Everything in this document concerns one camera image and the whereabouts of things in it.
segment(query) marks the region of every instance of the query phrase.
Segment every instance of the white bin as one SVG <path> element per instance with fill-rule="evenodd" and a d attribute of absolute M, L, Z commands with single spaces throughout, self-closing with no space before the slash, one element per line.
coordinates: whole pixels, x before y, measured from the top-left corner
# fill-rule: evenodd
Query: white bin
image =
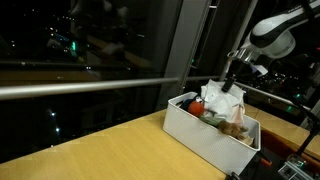
<path fill-rule="evenodd" d="M 254 148 L 237 139 L 220 133 L 197 117 L 182 110 L 177 103 L 192 99 L 196 93 L 190 92 L 169 100 L 163 129 L 196 154 L 226 174 L 240 174 L 257 151 L 260 151 L 260 123 L 248 116 L 244 117 L 244 126 L 248 134 L 254 137 Z"/>

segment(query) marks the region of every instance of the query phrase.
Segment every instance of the wooden table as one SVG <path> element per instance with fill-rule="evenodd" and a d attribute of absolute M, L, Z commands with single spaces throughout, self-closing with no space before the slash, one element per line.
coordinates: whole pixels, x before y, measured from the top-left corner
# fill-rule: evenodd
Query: wooden table
<path fill-rule="evenodd" d="M 162 130 L 165 113 L 0 164 L 0 179 L 224 179 L 224 173 Z M 262 129 L 297 147 L 309 133 L 249 105 L 246 114 L 260 121 Z M 320 157 L 319 145 L 317 136 L 307 151 Z"/>

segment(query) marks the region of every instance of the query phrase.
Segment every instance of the white plastic container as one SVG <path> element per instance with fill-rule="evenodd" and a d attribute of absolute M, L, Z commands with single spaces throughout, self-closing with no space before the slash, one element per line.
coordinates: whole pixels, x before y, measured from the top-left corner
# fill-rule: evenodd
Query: white plastic container
<path fill-rule="evenodd" d="M 222 172 L 240 174 L 257 151 L 260 151 L 260 123 L 250 117 L 244 117 L 243 125 L 249 129 L 245 134 L 254 137 L 254 148 L 252 148 L 220 133 L 217 128 L 176 106 L 196 95 L 190 92 L 169 100 L 164 131 Z"/>

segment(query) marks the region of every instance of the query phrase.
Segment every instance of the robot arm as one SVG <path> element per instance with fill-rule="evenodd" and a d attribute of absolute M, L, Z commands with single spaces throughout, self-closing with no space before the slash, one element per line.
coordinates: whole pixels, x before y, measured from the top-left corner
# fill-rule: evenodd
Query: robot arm
<path fill-rule="evenodd" d="M 310 0 L 315 18 L 320 16 L 320 0 Z M 300 5 L 276 16 L 260 21 L 251 30 L 240 50 L 230 52 L 228 57 L 244 63 L 254 63 L 263 54 L 277 59 L 287 56 L 295 47 L 290 29 L 308 21 L 305 9 Z"/>

